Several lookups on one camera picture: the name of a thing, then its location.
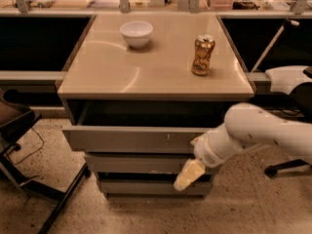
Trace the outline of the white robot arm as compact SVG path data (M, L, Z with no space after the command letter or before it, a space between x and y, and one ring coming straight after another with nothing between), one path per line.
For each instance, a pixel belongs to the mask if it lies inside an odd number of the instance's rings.
M230 157L259 145L277 146L308 164L312 161L312 124L286 120L250 103L231 106L223 123L195 137L191 144L195 158L189 159L175 179L182 191L205 172Z

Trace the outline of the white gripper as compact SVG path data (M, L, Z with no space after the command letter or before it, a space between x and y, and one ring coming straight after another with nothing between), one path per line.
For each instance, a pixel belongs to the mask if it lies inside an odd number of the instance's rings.
M205 173L205 166L215 168L226 161L224 151L227 138L224 134L206 132L195 137L193 145L196 159L189 159L177 175L174 189L182 191Z

